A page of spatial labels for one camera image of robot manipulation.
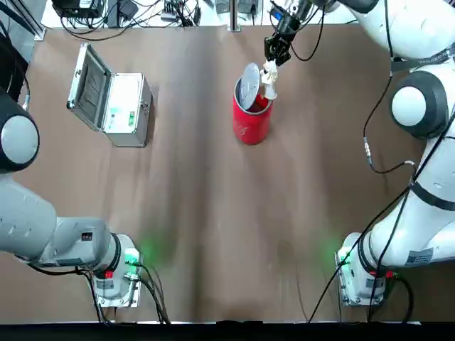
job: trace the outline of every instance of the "red can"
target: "red can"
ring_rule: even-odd
[[[272,101],[258,94],[255,103],[244,110],[239,103],[240,79],[234,89],[234,113],[232,125],[236,137],[244,144],[258,144],[267,135],[270,125]]]

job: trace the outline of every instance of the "table surface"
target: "table surface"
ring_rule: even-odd
[[[246,64],[263,63],[271,32],[147,29],[95,43],[112,70],[143,72],[152,86],[146,148],[115,148],[65,108],[80,41],[55,30],[36,44],[28,78],[41,149],[15,179],[59,215],[102,217],[129,234],[159,270],[172,320],[305,320],[297,285],[310,315],[343,238],[362,230],[410,175],[376,175],[366,163],[362,128],[389,65],[358,27],[328,26],[314,59],[285,64],[269,136],[257,146],[235,139],[235,81]],[[308,55],[318,32],[308,27],[295,48]],[[387,101],[368,134],[378,168],[422,152],[393,124]],[[8,254],[0,268],[3,323],[96,319],[83,278],[44,276]],[[415,320],[454,319],[453,270],[406,270]],[[400,320],[406,301],[398,286],[378,318]],[[344,320],[364,318],[363,308],[343,308]],[[156,320],[146,291],[139,308],[119,309],[117,319]],[[315,320],[337,319],[332,286]]]
[[[186,0],[186,3],[188,5],[188,8],[190,11],[192,11],[195,6],[196,6],[196,1],[197,0]],[[156,0],[135,0],[138,4],[141,4],[142,6],[138,5],[138,11],[136,15],[134,16],[137,18],[137,20],[142,20],[146,19],[150,16],[153,16],[150,18],[150,20],[147,20],[147,22],[143,23],[143,26],[167,26],[169,25],[169,22],[162,21],[160,15],[154,16],[154,14],[160,13],[163,8],[164,8],[164,0],[160,0],[153,8],[149,8],[148,6],[155,4]],[[298,0],[291,0],[291,1],[285,1],[285,0],[276,0],[275,3],[279,4],[280,6],[285,6],[286,5],[290,6],[292,3],[298,3]],[[217,14],[215,7],[213,6],[213,1],[211,0],[200,0],[199,2],[200,6],[200,12],[201,12],[201,17],[200,17],[200,26],[223,26],[223,25],[228,25],[230,22],[230,14],[229,13],[220,13]],[[257,10],[258,14],[255,20],[255,25],[256,26],[261,26],[261,25],[270,25],[270,16],[269,16],[269,10],[272,7],[272,3],[270,0],[263,0],[259,1],[259,8]],[[109,8],[107,8],[107,5],[105,6],[105,13],[109,11]],[[241,26],[252,26],[252,18],[251,15],[247,15],[244,13],[239,13],[238,14],[238,23]],[[324,18],[324,23],[347,23],[349,21],[354,20],[355,17],[352,15],[352,13],[343,5],[340,5],[335,11],[327,13],[325,18]],[[321,20],[321,12],[319,11],[313,19],[310,20],[310,23],[319,23]],[[52,7],[52,0],[47,0],[45,10],[43,13],[43,17],[41,19],[41,23],[43,25],[46,25],[47,27],[51,28],[61,28],[62,24],[60,22],[60,18],[58,17],[57,13]],[[73,29],[73,27],[64,19],[63,23],[65,26],[67,26],[70,29]],[[76,27],[84,27],[79,24],[75,25]]]

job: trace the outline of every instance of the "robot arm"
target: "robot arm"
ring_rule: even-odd
[[[312,2],[319,7],[333,3],[328,0]],[[372,40],[385,49],[389,48],[385,0],[339,2],[351,10]],[[306,8],[308,2],[301,1],[300,5]],[[449,53],[455,50],[455,9],[442,0],[390,0],[387,5],[393,53],[405,60],[414,60],[417,66],[396,87],[390,111],[392,119],[402,129],[419,139],[428,139],[423,162],[446,130],[454,112],[455,63],[453,54]],[[273,89],[276,67],[290,59],[289,48],[300,27],[299,18],[289,9],[274,4],[271,15],[279,23],[272,37],[264,40],[267,63],[262,71],[262,82],[266,85],[266,93],[268,88]],[[441,63],[440,56],[448,60]],[[274,77],[267,77],[269,70],[274,70]],[[449,127],[446,138],[412,186],[394,237],[382,258],[383,268],[421,266],[455,259],[454,150],[455,124]],[[342,266],[341,288],[348,305],[370,304],[375,282],[372,274],[390,238],[401,205],[402,202],[398,203],[366,234],[358,248],[350,253],[349,262]],[[338,261],[346,256],[359,237],[359,233],[346,237],[343,247],[337,252]],[[383,298],[385,277],[381,276],[384,274],[376,280],[373,304],[380,303]]]
[[[9,173],[35,160],[39,133],[31,115],[1,87],[0,107],[0,251],[37,267],[93,271],[102,306],[137,306],[138,284],[130,278],[139,270],[130,263],[141,259],[132,240],[111,233],[97,218],[58,217],[49,202],[14,182]]]

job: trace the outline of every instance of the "sticker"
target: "sticker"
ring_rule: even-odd
[[[105,279],[97,281],[97,289],[109,290],[114,288],[114,281],[112,279]]]
[[[136,114],[136,112],[129,112],[129,126],[132,126],[134,124],[134,114]]]
[[[77,266],[83,264],[81,258],[58,259],[57,263],[59,266]]]
[[[433,258],[433,248],[421,251],[409,251],[405,266],[418,266],[428,264]]]
[[[373,283],[375,282],[374,279],[367,279],[366,287],[367,288],[373,288]],[[382,278],[377,278],[376,279],[376,288],[382,288],[384,286],[384,281]]]
[[[83,241],[83,242],[89,242],[92,240],[92,236],[93,236],[93,233],[91,232],[84,232],[82,233],[82,235],[80,236],[80,239]]]
[[[94,5],[93,8],[96,8],[98,6],[97,2],[98,1],[93,1],[93,0],[80,0],[79,7],[81,9],[89,9],[93,3],[93,5]]]

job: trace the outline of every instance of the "open case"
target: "open case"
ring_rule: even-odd
[[[89,43],[80,46],[66,107],[115,146],[144,147],[152,105],[141,73],[114,73]]]

